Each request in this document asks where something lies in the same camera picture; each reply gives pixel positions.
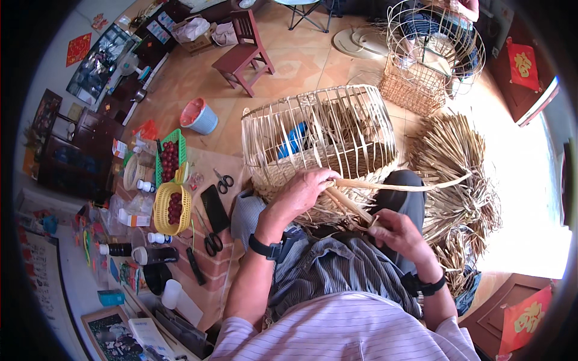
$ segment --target photo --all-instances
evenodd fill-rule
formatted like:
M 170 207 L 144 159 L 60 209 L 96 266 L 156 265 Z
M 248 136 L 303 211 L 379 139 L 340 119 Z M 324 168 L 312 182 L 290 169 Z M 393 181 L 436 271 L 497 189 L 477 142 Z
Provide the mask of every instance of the photo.
M 133 338 L 120 307 L 82 316 L 82 321 L 102 360 L 140 361 L 143 349 Z

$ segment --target black-handled scissors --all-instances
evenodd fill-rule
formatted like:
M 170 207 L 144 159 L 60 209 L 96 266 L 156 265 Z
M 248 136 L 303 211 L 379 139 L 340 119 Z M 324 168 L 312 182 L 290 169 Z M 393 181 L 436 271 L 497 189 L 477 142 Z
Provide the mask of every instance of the black-handled scissors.
M 203 220 L 203 217 L 201 217 L 201 213 L 196 206 L 195 212 L 197 212 L 197 217 L 199 217 L 201 227 L 203 227 L 203 230 L 205 231 L 205 250 L 209 256 L 215 257 L 217 252 L 223 250 L 223 241 L 221 241 L 216 233 L 209 232 L 207 226 L 205 225 L 205 221 Z
M 229 191 L 229 187 L 233 187 L 233 184 L 235 184 L 235 181 L 233 180 L 233 177 L 231 176 L 222 176 L 217 172 L 217 169 L 213 168 L 213 171 L 215 172 L 215 174 L 217 175 L 218 178 L 218 191 L 221 194 L 225 194 Z

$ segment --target wooden door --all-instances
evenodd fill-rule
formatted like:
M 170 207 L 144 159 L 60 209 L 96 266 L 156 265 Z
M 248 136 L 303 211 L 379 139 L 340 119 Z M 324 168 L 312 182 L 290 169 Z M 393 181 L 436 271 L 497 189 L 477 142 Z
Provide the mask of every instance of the wooden door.
M 549 278 L 514 273 L 489 300 L 460 322 L 460 327 L 468 329 L 478 351 L 495 360 L 502 339 L 505 305 L 516 305 L 549 284 Z M 516 360 L 519 351 L 512 352 L 511 360 Z
M 492 59 L 490 63 L 490 72 L 492 73 L 496 84 L 510 110 L 514 122 L 520 120 L 528 110 L 540 99 L 542 93 L 546 90 L 548 85 L 554 80 L 554 69 L 550 66 L 547 58 L 544 56 L 544 47 L 533 38 L 530 29 L 526 26 L 524 21 L 517 15 L 514 15 L 512 25 L 508 31 L 508 36 L 512 37 L 512 42 L 515 44 L 529 45 L 534 49 L 536 57 L 536 67 L 538 69 L 538 80 L 542 92 L 535 93 L 530 88 L 523 87 L 518 84 L 511 84 L 512 79 L 510 73 L 510 59 L 507 54 L 507 46 L 504 44 L 502 50 L 498 54 L 497 59 Z

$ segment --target straw bundle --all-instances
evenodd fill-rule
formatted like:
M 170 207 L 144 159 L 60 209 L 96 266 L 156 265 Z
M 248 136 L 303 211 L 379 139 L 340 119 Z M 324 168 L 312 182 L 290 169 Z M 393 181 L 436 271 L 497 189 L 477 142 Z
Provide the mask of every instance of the straw bundle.
M 253 188 L 266 202 L 301 169 L 330 168 L 343 178 L 382 183 L 397 166 L 393 127 L 376 87 L 344 85 L 316 90 L 255 109 L 243 116 L 243 154 Z M 377 189 L 336 187 L 361 209 Z M 317 227 L 346 224 L 360 216 L 329 193 L 295 219 Z
M 486 250 L 486 238 L 501 227 L 500 202 L 484 171 L 484 139 L 460 114 L 429 118 L 414 139 L 409 167 L 425 183 L 472 175 L 453 187 L 428 192 L 424 239 L 432 246 L 452 295 L 467 281 L 466 264 L 474 266 Z

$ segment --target red plastic bag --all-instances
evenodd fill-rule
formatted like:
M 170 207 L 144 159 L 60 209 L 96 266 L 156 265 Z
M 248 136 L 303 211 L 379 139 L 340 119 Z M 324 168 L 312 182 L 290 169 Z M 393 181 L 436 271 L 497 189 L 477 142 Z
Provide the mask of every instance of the red plastic bag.
M 140 137 L 142 139 L 155 140 L 157 138 L 158 129 L 154 124 L 154 120 L 149 119 L 140 127 L 134 129 L 132 135 L 136 135 L 138 132 L 140 132 Z
M 534 49 L 528 45 L 512 43 L 512 37 L 506 39 L 507 54 L 510 58 L 511 83 L 523 85 L 536 92 L 540 90 L 538 69 Z
M 505 355 L 528 343 L 544 318 L 551 300 L 552 288 L 548 286 L 519 304 L 504 310 L 504 327 L 499 355 Z

